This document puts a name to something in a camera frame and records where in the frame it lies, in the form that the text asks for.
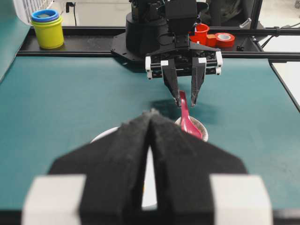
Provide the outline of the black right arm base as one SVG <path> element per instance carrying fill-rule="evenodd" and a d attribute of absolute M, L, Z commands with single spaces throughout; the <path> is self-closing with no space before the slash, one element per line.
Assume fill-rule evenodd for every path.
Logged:
<path fill-rule="evenodd" d="M 145 59 L 148 53 L 163 50 L 168 45 L 172 45 L 173 41 L 173 37 L 159 37 L 151 32 L 133 34 L 129 37 L 127 37 L 127 33 L 122 33 L 113 37 L 111 52 L 127 62 L 145 67 Z"/>

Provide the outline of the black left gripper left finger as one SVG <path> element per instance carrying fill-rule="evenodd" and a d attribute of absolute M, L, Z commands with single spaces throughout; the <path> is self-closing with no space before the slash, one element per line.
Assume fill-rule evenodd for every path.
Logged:
<path fill-rule="evenodd" d="M 150 113 L 54 160 L 31 184 L 24 225 L 116 225 L 141 208 Z"/>

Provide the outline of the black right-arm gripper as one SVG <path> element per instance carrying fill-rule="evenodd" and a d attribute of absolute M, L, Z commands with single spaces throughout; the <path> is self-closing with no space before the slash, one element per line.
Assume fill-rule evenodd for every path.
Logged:
<path fill-rule="evenodd" d="M 176 105 L 181 107 L 178 78 L 191 78 L 191 106 L 196 105 L 200 88 L 206 75 L 220 75 L 223 66 L 221 50 L 194 43 L 187 35 L 163 32 L 159 37 L 174 38 L 173 44 L 165 49 L 148 53 L 145 71 L 149 80 L 163 78 Z"/>

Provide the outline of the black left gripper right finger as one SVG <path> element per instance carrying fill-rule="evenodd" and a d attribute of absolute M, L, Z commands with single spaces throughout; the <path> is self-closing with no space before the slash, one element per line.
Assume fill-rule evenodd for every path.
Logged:
<path fill-rule="evenodd" d="M 159 114 L 150 119 L 157 200 L 180 225 L 271 225 L 262 178 L 242 160 L 183 132 Z"/>

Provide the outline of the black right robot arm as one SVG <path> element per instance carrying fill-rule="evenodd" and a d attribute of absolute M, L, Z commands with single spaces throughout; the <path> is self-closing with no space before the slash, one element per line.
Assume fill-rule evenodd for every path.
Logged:
<path fill-rule="evenodd" d="M 209 9 L 196 0 L 132 0 L 126 17 L 126 49 L 143 57 L 147 78 L 161 75 L 177 106 L 181 106 L 178 76 L 191 76 L 195 106 L 207 67 L 219 75 L 220 49 L 192 42 L 201 14 Z"/>

